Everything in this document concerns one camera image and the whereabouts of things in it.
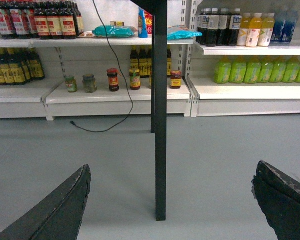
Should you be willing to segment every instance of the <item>red jar lid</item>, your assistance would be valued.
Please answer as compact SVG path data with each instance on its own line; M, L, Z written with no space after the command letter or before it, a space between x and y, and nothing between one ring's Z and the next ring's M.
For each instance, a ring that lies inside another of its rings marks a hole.
M118 70L116 68L110 68L106 71L108 74L117 74Z

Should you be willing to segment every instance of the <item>chili sauce jar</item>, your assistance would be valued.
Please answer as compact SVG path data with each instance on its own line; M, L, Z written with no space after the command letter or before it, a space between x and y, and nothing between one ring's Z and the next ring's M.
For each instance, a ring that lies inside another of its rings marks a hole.
M116 68L110 68L106 71L109 80L110 92L117 92L119 90L118 70Z
M132 68L129 70L129 74L131 90L139 90L141 87L140 70L138 68Z
M171 71L171 77L170 77L170 88L171 89L180 89L181 88L181 71Z

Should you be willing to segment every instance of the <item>blue package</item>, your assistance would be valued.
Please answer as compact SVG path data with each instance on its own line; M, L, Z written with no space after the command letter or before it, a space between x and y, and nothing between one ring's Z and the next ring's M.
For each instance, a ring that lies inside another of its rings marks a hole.
M133 26L98 26L92 31L99 38L106 38L106 33L109 39L126 39L132 37L137 29Z
M168 40L191 39L191 38L196 38L201 36L202 36L201 32L191 31L185 25L172 26L169 27L167 30Z
M146 39L148 37L147 24L146 24L146 14L145 10L139 7L138 16L138 35L141 39Z

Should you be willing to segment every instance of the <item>teal plastic bag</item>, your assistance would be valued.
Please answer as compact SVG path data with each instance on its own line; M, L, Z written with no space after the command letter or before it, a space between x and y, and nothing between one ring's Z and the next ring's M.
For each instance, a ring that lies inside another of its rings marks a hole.
M92 31L98 38L126 39L132 37L138 30L133 26L98 26Z

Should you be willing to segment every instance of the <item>yellow juice bottle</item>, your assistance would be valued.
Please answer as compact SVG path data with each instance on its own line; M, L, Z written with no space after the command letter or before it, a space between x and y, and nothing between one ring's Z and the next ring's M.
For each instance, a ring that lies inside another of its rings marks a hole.
M262 13L255 13L250 22L248 36L245 45L250 48L255 48L258 45L260 32L262 28Z

